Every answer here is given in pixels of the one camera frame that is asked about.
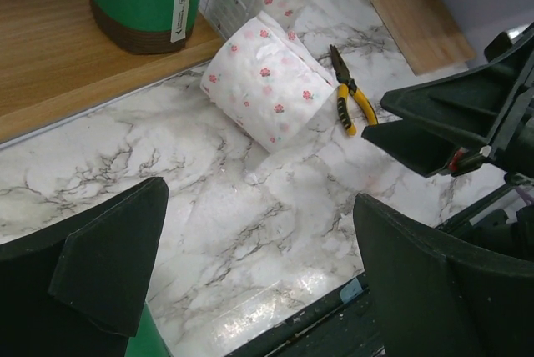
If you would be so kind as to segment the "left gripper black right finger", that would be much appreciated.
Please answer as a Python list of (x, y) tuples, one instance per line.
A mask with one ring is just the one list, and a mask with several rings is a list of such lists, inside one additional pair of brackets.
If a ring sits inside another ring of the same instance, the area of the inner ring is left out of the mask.
[(531, 356), (533, 263), (355, 198), (360, 255), (389, 356)]

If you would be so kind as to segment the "white wire wooden shelf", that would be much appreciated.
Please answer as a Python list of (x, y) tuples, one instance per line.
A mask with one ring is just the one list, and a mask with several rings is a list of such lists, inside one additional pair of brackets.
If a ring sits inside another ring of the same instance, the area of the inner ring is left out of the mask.
[(1, 0), (1, 140), (204, 63), (222, 44), (197, 17), (180, 52), (133, 55), (100, 31), (88, 0)]

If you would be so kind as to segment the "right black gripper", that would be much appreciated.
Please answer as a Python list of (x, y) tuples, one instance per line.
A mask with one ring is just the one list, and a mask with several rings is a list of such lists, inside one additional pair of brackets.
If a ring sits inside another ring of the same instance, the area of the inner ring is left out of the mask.
[(362, 137), (429, 178), (453, 177), (491, 163), (525, 203), (508, 223), (496, 209), (467, 241), (511, 257), (533, 255), (533, 25), (499, 33), (484, 50), (490, 64), (430, 83), (391, 90), (381, 107), (396, 121)]

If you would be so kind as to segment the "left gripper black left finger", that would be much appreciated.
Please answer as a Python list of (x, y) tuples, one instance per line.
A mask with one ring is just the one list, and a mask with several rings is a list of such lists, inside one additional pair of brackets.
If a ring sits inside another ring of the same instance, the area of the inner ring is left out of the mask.
[(169, 189), (148, 178), (1, 247), (4, 356), (124, 356), (139, 331)]

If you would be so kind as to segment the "pink dotted paper roll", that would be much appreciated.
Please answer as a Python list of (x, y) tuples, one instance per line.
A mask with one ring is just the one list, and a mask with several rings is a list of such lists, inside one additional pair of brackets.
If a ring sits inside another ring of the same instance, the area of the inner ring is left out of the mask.
[(290, 143), (335, 85), (298, 36), (264, 12), (222, 46), (200, 82), (210, 100), (269, 153)]

